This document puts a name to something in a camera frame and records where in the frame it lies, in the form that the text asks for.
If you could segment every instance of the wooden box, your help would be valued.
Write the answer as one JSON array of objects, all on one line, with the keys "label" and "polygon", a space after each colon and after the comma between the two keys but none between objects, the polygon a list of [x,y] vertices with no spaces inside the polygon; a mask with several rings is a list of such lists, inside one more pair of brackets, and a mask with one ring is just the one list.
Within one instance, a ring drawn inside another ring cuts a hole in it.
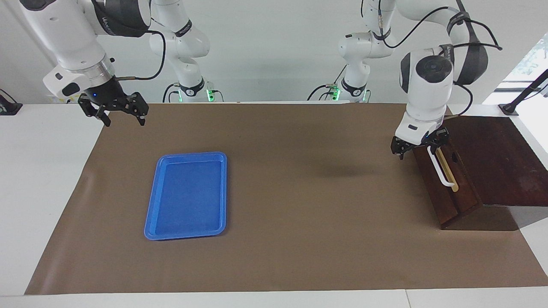
[{"label": "wooden box", "polygon": [[426,148],[413,150],[442,229],[511,231],[548,217],[548,171],[509,118],[445,122],[442,152],[459,190],[440,183]]}]

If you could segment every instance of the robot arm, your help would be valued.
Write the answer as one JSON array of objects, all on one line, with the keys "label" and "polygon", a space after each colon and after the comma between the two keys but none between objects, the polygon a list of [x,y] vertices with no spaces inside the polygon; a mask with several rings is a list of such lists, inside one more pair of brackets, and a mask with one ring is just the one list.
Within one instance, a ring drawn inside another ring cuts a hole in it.
[{"label": "robot arm", "polygon": [[20,4],[32,29],[59,63],[44,77],[53,94],[68,98],[83,92],[78,103],[84,113],[106,126],[110,125],[107,110],[134,115],[144,125],[148,105],[138,92],[124,93],[96,35],[142,36],[150,25],[147,0],[20,0]]},{"label": "robot arm", "polygon": [[[397,47],[390,27],[396,9],[408,19],[419,21],[427,16],[425,21],[442,25],[446,28],[452,45],[479,42],[471,23],[465,21],[469,16],[461,0],[381,0],[380,5],[379,0],[370,0],[363,8],[363,20],[370,31],[349,34],[339,42],[339,53],[348,64],[346,73],[338,84],[341,99],[360,101],[370,74],[370,68],[364,62],[367,59],[390,56],[393,48]],[[452,49],[451,45],[447,45],[445,48],[447,53],[444,56],[454,64],[455,81],[459,84],[471,84],[487,69],[487,52],[484,46],[468,45]],[[406,92],[409,77],[406,74],[402,78],[402,88]]]},{"label": "robot arm", "polygon": [[[209,53],[209,40],[193,26],[181,0],[153,0],[152,5],[158,13],[157,22],[170,31],[164,33],[165,57],[175,70],[183,101],[211,100],[208,82],[202,77],[198,63],[193,59]],[[162,41],[158,37],[150,38],[150,47],[155,54],[162,55]]]},{"label": "robot arm", "polygon": [[439,136],[437,131],[453,84],[467,85],[481,77],[488,57],[460,0],[455,2],[458,8],[443,6],[442,0],[433,6],[411,0],[398,0],[397,4],[400,13],[413,20],[440,8],[425,20],[442,25],[451,39],[449,45],[412,51],[401,62],[400,85],[408,94],[408,103],[392,141],[392,152],[403,158],[414,146],[431,145],[435,150],[443,144],[447,132]]}]

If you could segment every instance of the white wall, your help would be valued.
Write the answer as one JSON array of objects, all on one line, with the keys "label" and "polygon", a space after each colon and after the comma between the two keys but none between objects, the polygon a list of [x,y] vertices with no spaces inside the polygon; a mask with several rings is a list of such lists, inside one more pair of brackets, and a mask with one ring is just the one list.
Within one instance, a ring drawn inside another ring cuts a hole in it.
[{"label": "white wall", "polygon": [[19,1],[0,1],[0,88],[18,102],[48,103],[50,95],[42,78],[54,67],[54,61],[26,27]]},{"label": "white wall", "polygon": [[[316,86],[332,82],[344,66],[337,52],[338,40],[350,32],[365,31],[359,5],[359,0],[185,1],[194,25],[212,43],[210,54],[197,59],[202,72],[229,101],[304,100]],[[488,71],[471,86],[475,102],[481,103],[548,32],[548,2],[465,0],[465,5],[474,19],[491,27],[504,47],[502,52],[489,49]],[[402,38],[414,24],[395,14],[392,32]],[[489,42],[487,33],[475,28],[480,39]],[[1,35],[4,41],[7,34]],[[148,37],[100,37],[99,41],[109,56],[116,58],[119,76],[150,76],[158,68],[160,59],[150,51]],[[371,60],[372,101],[405,102],[405,93],[398,85],[400,60],[410,50],[442,43],[449,43],[444,29],[424,24],[392,57]],[[7,53],[29,61],[27,54],[17,50],[10,48]],[[17,69],[19,78],[45,73],[26,66]],[[126,81],[123,86],[127,93],[140,91],[153,102],[160,101],[166,85],[175,81],[174,72],[166,66],[156,80]],[[19,89],[13,91],[23,95]],[[467,100],[467,94],[455,88],[451,102]]]}]

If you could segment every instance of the brown paper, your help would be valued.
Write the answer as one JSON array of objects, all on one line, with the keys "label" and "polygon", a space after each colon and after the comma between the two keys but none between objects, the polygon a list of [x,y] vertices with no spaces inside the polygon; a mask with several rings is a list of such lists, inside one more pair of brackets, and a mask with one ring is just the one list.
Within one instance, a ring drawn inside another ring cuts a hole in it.
[{"label": "brown paper", "polygon": [[[546,286],[519,231],[441,231],[403,105],[152,105],[111,113],[26,294]],[[157,160],[222,151],[227,228],[153,242]]]}]

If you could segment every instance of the blue tray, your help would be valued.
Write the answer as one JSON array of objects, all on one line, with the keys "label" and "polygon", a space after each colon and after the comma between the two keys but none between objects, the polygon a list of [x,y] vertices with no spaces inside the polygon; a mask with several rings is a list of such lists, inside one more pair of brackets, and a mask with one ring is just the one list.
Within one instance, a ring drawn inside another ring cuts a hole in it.
[{"label": "blue tray", "polygon": [[166,155],[158,160],[146,238],[158,241],[220,234],[226,226],[226,155]]}]

